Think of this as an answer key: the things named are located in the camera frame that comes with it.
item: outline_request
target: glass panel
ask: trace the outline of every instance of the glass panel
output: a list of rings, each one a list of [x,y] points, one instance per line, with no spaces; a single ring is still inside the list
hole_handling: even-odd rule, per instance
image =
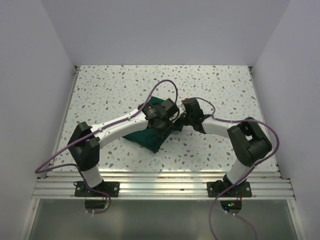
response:
[[[30,240],[206,240],[212,239],[208,200],[119,200],[93,218],[83,200],[42,200]],[[244,200],[239,213],[258,232],[259,240],[296,240],[285,200]],[[225,214],[219,202],[212,213],[219,239],[253,240],[243,220]]]

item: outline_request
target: green cloth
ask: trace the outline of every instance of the green cloth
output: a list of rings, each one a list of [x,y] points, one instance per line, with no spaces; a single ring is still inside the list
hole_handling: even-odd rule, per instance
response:
[[[152,96],[148,101],[148,103],[161,104],[164,101],[165,100]],[[136,131],[136,132],[130,133],[124,136],[123,138],[131,142],[135,142],[141,145],[142,147],[149,149],[153,153],[156,153],[159,151],[161,145],[164,143],[167,137],[172,133],[172,131],[173,131],[172,129],[169,129],[168,131],[166,131],[166,133],[162,137],[159,137],[154,133],[154,131],[152,131],[152,129],[145,129],[142,131]]]

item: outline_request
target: white wall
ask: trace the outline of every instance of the white wall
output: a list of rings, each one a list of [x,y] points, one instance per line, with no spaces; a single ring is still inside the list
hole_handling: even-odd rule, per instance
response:
[[[42,2],[77,65],[253,66],[290,0]]]
[[[0,239],[19,237],[72,74],[40,0],[0,0]]]
[[[320,239],[320,1],[291,0],[253,68],[277,161],[291,178],[310,240]]]

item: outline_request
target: mounting plate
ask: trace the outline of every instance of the mounting plate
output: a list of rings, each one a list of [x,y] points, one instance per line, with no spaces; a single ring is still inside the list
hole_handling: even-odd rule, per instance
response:
[[[101,194],[88,190],[83,181],[76,181],[73,183],[73,185],[75,186],[75,197],[102,197]],[[97,189],[98,191],[106,192],[111,198],[118,197],[120,189],[120,183],[118,181],[104,181],[100,183],[100,185],[101,189]]]
[[[214,185],[215,185],[215,181],[210,181],[206,183],[206,189],[207,189],[209,198],[215,198],[216,196],[219,195],[219,192],[215,191]],[[245,181],[240,185],[235,186],[230,191],[223,194],[220,198],[230,198],[230,197],[237,198],[239,197],[240,193],[242,193],[242,198],[252,197],[252,192],[251,192],[251,187],[249,182]]]

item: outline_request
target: speckled tabletop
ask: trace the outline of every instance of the speckled tabletop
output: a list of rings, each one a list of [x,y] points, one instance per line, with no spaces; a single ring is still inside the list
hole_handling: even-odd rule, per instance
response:
[[[202,97],[216,106],[219,118],[237,120],[248,116],[262,120],[262,114],[247,66],[221,65],[83,65],[75,83],[62,130],[59,149],[64,147],[76,125],[103,123],[131,112],[142,104],[160,80],[171,79],[178,87],[178,103],[188,97]],[[170,83],[160,85],[153,96],[174,99]],[[205,114],[212,109],[200,103]],[[157,153],[123,138],[100,150],[99,169],[125,172],[227,172],[236,156],[229,139],[201,134],[191,127],[172,133]],[[55,165],[74,163],[69,151],[54,160]],[[66,167],[64,171],[75,171]],[[271,158],[255,171],[277,172]]]

